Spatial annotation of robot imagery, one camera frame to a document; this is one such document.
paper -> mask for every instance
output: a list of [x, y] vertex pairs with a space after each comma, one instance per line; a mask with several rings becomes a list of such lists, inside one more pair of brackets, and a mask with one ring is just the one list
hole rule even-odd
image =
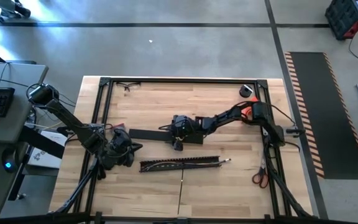
[[[56, 142], [57, 144], [64, 146], [67, 138], [60, 133], [53, 133], [50, 131], [41, 131], [41, 135], [49, 138], [50, 140]], [[52, 156], [45, 151], [34, 148], [32, 154], [30, 156], [28, 165], [32, 166], [42, 166], [42, 167], [50, 167], [50, 168], [60, 168], [61, 159]]]

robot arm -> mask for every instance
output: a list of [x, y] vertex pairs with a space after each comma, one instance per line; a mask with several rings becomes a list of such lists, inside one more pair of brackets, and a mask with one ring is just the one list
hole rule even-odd
[[[246, 114], [242, 113], [242, 110], [248, 107], [252, 111], [250, 119]], [[283, 128], [275, 125], [269, 115], [269, 108], [270, 105], [261, 101], [245, 101], [213, 117], [196, 117], [195, 120], [192, 120], [184, 115], [175, 115], [170, 125], [162, 126], [159, 129], [170, 131], [172, 136], [176, 138], [173, 144], [174, 149], [182, 151], [183, 145], [181, 141], [191, 134], [207, 136], [225, 124], [233, 121], [243, 121], [248, 125], [263, 127], [268, 132], [272, 144], [283, 146], [285, 144]]]
[[119, 128], [114, 129], [115, 135], [108, 141], [103, 126], [83, 124], [59, 102], [59, 92], [50, 85], [40, 84], [27, 97], [33, 105], [51, 112], [67, 125], [78, 136], [81, 145], [90, 154], [96, 154], [107, 170], [114, 165], [130, 167], [134, 161], [134, 152], [142, 147], [132, 142], [125, 130]]

scissors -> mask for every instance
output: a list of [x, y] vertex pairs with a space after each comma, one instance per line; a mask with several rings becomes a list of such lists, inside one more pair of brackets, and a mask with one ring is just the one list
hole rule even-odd
[[259, 187], [261, 189], [264, 189], [267, 187], [267, 184], [269, 183], [269, 178], [267, 176], [266, 172], [266, 161], [265, 161], [265, 155], [262, 154], [262, 160], [260, 162], [260, 167], [258, 173], [252, 176], [252, 182], [254, 184], [259, 184]]

wooden table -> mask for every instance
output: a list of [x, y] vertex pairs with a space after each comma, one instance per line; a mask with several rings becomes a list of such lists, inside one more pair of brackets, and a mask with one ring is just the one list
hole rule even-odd
[[[100, 77], [83, 78], [75, 116], [90, 123]], [[281, 79], [268, 79], [273, 105], [290, 114], [285, 87]], [[192, 83], [142, 83], [130, 91], [114, 86], [108, 123], [124, 123], [127, 129], [157, 130], [169, 124], [174, 114], [213, 116], [246, 99], [239, 95], [240, 85]], [[273, 110], [276, 124], [291, 122]], [[132, 167], [117, 166], [96, 184], [92, 213], [104, 216], [154, 218], [263, 218], [272, 214], [269, 188], [251, 182], [262, 156], [260, 129], [235, 121], [220, 127], [204, 139], [203, 145], [185, 144], [182, 152], [169, 144], [139, 140], [142, 149], [135, 153]], [[57, 177], [50, 210], [56, 210], [77, 186], [84, 149], [78, 142], [67, 145]], [[288, 188], [312, 214], [308, 189], [298, 149], [286, 145], [281, 155]], [[221, 156], [232, 161], [220, 168], [171, 170], [139, 173], [139, 161], [198, 156]], [[276, 186], [280, 211], [281, 192]], [[85, 189], [81, 209], [85, 209]]]

concrete floor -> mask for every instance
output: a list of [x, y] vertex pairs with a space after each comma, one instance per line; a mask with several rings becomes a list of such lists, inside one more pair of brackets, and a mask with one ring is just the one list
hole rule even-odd
[[[49, 22], [269, 23], [256, 0], [22, 0]], [[270, 0], [276, 23], [325, 24], [327, 0]], [[358, 131], [358, 60], [325, 28], [280, 28], [284, 51], [326, 52]], [[358, 55], [358, 34], [352, 49]], [[282, 78], [271, 28], [0, 27], [0, 56], [48, 65], [46, 82], [76, 100], [83, 75]], [[42, 124], [53, 124], [45, 118]], [[1, 217], [47, 212], [55, 178], [26, 177]], [[328, 216], [358, 222], [358, 180], [319, 180]]]

